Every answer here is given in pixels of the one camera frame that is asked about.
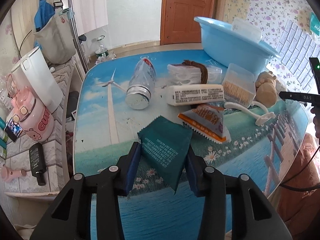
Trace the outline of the right hand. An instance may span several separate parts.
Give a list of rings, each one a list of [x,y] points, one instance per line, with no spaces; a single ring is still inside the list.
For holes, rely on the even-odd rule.
[[[313,123],[315,125],[316,138],[320,139],[320,108],[313,107],[311,113],[315,115]]]

